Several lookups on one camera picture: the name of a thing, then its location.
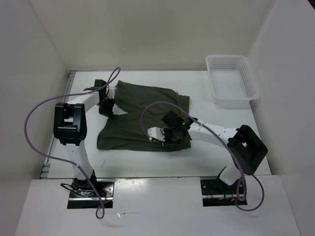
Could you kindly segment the olive green shorts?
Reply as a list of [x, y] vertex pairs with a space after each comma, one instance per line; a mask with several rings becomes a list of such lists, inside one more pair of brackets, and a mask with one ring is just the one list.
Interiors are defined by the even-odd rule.
[[189, 111], [190, 97], [180, 95], [168, 88], [148, 87], [118, 81], [115, 91], [115, 105], [124, 111], [122, 115], [113, 115], [99, 132], [96, 147], [98, 150], [133, 150], [151, 152], [175, 152], [191, 147], [190, 140], [184, 138], [179, 145], [163, 146], [151, 142], [142, 129], [160, 127], [162, 118], [174, 111], [183, 113], [174, 107], [177, 105]]

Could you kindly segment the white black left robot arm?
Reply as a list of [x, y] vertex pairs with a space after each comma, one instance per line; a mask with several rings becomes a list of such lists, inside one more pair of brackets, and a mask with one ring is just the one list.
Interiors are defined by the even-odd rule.
[[67, 103], [55, 105], [53, 133], [74, 163], [72, 187], [89, 197], [97, 193], [98, 183], [85, 148], [88, 132], [86, 112], [98, 106], [100, 115], [112, 118], [114, 98], [109, 97], [108, 92], [105, 81], [95, 80], [93, 87], [84, 89], [84, 94]]

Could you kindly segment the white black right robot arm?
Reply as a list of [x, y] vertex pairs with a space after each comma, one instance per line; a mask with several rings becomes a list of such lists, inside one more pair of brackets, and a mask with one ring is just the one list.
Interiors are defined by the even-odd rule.
[[167, 126], [161, 131], [164, 144], [177, 144], [184, 138], [205, 141], [217, 146], [227, 147], [233, 153], [233, 164], [225, 167], [216, 181], [216, 188], [227, 193], [244, 173], [252, 176], [268, 153], [268, 148], [248, 125], [230, 128], [204, 123], [191, 118], [184, 120], [170, 111], [161, 119]]

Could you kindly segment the white perforated plastic basket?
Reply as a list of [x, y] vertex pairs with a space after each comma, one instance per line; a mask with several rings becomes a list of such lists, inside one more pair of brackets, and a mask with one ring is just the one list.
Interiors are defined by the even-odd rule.
[[205, 60], [215, 103], [236, 106], [260, 98], [257, 76], [247, 57], [209, 55]]

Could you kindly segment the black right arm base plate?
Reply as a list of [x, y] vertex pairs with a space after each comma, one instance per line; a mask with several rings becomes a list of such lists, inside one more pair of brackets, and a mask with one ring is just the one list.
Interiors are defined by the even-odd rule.
[[234, 206], [237, 201], [237, 183], [226, 185], [215, 177], [201, 178], [201, 194], [203, 207]]

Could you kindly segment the aluminium table edge rail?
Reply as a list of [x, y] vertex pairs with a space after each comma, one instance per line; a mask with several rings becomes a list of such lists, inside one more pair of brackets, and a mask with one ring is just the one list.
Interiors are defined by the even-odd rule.
[[[71, 88], [72, 88], [76, 73], [77, 73], [77, 70], [71, 70], [69, 72], [66, 87], [65, 87], [65, 90], [63, 92], [64, 95], [71, 93]], [[54, 107], [54, 113], [57, 113], [57, 114], [54, 114], [53, 135], [52, 135], [52, 139], [50, 141], [49, 148], [47, 151], [47, 155], [55, 156], [58, 158], [62, 158], [62, 157], [58, 156], [58, 154], [59, 154], [58, 149], [59, 149], [59, 146], [61, 146], [61, 143], [60, 143], [59, 139], [57, 139], [55, 137], [55, 134], [57, 135], [58, 125], [64, 124], [64, 121], [62, 121], [63, 112], [61, 111], [61, 106], [65, 103], [66, 99], [67, 99], [67, 97], [62, 97], [61, 101], [57, 102], [55, 107]], [[48, 179], [49, 178], [49, 172], [51, 169], [51, 164], [53, 162], [54, 162], [53, 158], [45, 157], [44, 164], [42, 166], [40, 177], [39, 177], [40, 179]]]

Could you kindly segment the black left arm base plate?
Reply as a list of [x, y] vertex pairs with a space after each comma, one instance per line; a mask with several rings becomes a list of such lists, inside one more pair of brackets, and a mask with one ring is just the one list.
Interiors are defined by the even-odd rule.
[[[84, 181], [74, 180], [71, 184], [61, 186], [69, 191], [67, 209], [97, 209], [100, 201], [91, 186]], [[105, 208], [113, 208], [114, 181], [96, 181], [94, 186], [101, 197]]]

